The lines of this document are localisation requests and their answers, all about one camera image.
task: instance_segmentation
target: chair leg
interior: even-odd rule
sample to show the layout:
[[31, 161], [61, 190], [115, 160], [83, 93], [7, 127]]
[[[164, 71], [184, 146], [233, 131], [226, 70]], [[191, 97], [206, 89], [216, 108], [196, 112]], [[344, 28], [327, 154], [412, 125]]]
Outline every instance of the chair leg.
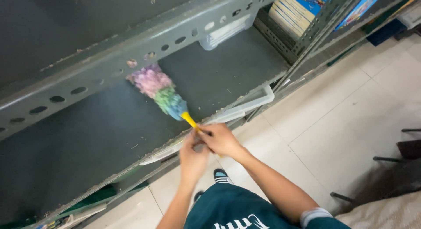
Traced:
[[420, 132], [421, 129], [402, 129], [402, 132]]
[[342, 194], [336, 194], [336, 193], [334, 193], [334, 192], [331, 192], [331, 193], [330, 193], [330, 196], [335, 197], [335, 198], [338, 198], [338, 199], [345, 200], [345, 201], [350, 202], [350, 203], [354, 203], [354, 202], [355, 202], [355, 200], [354, 200], [354, 199], [351, 199], [351, 198], [349, 198], [349, 197], [346, 197], [346, 196], [344, 196], [344, 195], [342, 195]]
[[407, 159], [398, 159], [398, 158], [391, 158], [391, 157], [381, 157], [375, 156], [373, 157], [374, 161], [386, 161], [386, 162], [408, 162]]

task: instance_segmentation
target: shoe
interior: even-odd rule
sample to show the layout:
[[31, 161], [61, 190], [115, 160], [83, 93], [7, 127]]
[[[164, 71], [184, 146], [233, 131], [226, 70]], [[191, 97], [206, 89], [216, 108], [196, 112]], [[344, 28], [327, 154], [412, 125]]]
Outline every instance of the shoe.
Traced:
[[194, 202], [193, 205], [199, 200], [200, 196], [202, 196], [203, 193], [204, 193], [203, 191], [199, 191], [196, 193], [193, 199], [193, 202]]
[[215, 183], [231, 184], [231, 181], [228, 178], [228, 174], [221, 168], [217, 168], [213, 171], [213, 179], [215, 180]]

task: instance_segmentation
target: forearm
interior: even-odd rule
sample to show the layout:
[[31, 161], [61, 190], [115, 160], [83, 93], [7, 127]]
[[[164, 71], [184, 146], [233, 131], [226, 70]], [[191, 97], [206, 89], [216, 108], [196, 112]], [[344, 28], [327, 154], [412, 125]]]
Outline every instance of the forearm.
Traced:
[[176, 196], [164, 214], [157, 229], [182, 229], [189, 211], [190, 199], [194, 190], [193, 183], [181, 182]]
[[236, 160], [244, 166], [269, 201], [292, 222], [298, 222], [304, 211], [318, 207], [304, 190], [246, 152]]

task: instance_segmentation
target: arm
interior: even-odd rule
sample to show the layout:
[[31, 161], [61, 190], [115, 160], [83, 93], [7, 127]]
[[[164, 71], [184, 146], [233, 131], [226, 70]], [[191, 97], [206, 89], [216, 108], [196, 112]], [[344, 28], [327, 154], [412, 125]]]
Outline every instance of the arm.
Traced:
[[212, 133], [212, 136], [199, 133], [209, 148], [219, 155], [232, 157], [243, 165], [271, 203], [292, 222], [298, 222], [303, 212], [318, 207], [301, 188], [241, 146], [225, 124], [201, 125], [200, 129]]
[[203, 147], [200, 153], [192, 149], [196, 135], [197, 132], [193, 130], [186, 137], [184, 145], [180, 149], [182, 169], [180, 185], [177, 189], [176, 196], [159, 222], [157, 229], [182, 229], [184, 226], [194, 187], [206, 170], [210, 152], [208, 147]]

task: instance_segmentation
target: striped sleeve cuff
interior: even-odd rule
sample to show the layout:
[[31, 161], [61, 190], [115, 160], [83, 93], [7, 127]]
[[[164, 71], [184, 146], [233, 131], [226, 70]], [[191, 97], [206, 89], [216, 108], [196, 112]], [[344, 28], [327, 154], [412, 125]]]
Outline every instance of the striped sleeve cuff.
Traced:
[[333, 216], [323, 208], [314, 208], [312, 210], [305, 211], [300, 216], [301, 227], [305, 229], [309, 222], [315, 218], [333, 218]]

